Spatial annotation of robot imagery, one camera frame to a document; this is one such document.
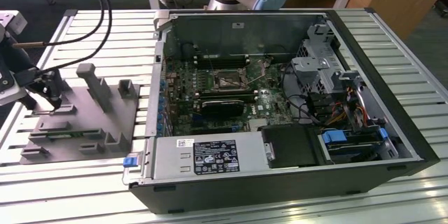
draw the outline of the blue latch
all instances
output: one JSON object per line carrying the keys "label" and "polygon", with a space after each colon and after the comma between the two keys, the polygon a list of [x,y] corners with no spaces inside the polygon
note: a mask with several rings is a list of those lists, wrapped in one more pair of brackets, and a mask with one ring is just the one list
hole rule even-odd
{"label": "blue latch", "polygon": [[347,137],[345,134],[345,131],[326,131],[325,134],[322,135],[326,144],[334,143],[334,142],[346,142]]}
{"label": "blue latch", "polygon": [[130,167],[138,167],[138,157],[126,157],[123,160],[123,167],[130,168]]}
{"label": "blue latch", "polygon": [[383,139],[387,139],[390,137],[385,128],[381,128],[381,134]]}

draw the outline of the gray 3d printed holder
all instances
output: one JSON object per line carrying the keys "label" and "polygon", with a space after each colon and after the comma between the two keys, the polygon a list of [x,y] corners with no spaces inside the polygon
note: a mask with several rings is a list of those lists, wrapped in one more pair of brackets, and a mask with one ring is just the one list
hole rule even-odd
{"label": "gray 3d printed holder", "polygon": [[109,86],[91,63],[77,74],[89,87],[67,86],[63,106],[41,116],[23,165],[126,157],[131,151],[141,86],[131,80]]}

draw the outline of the slotted metal table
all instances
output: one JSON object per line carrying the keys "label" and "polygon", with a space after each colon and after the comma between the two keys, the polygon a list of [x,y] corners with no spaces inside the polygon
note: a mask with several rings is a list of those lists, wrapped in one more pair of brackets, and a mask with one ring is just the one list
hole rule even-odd
{"label": "slotted metal table", "polygon": [[[277,204],[155,215],[122,183],[123,158],[25,166],[21,152],[38,118],[17,103],[0,130],[0,223],[415,223],[448,218],[448,93],[417,56],[375,13],[342,9],[362,48],[390,85],[442,162],[411,177],[401,177],[367,194],[315,198]],[[117,10],[105,49],[90,60],[107,83],[123,78],[143,85],[135,120],[133,151],[145,146],[146,115],[154,63],[155,10]],[[53,41],[93,30],[101,11],[65,16]],[[54,66],[87,56],[106,33],[47,48],[39,66]],[[342,50],[349,65],[357,68]],[[77,65],[62,70],[70,85],[86,85]]]}

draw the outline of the power supply label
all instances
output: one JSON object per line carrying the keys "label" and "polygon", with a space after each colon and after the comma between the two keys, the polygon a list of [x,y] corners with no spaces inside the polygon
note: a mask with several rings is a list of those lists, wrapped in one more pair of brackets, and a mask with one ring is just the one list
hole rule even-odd
{"label": "power supply label", "polygon": [[241,171],[241,160],[235,140],[194,144],[197,175]]}

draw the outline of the cpu socket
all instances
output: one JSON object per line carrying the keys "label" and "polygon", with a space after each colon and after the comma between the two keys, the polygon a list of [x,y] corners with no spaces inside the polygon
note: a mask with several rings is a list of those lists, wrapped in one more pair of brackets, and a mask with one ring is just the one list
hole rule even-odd
{"label": "cpu socket", "polygon": [[246,90],[247,88],[247,76],[245,69],[215,71],[214,77],[215,91],[235,91]]}

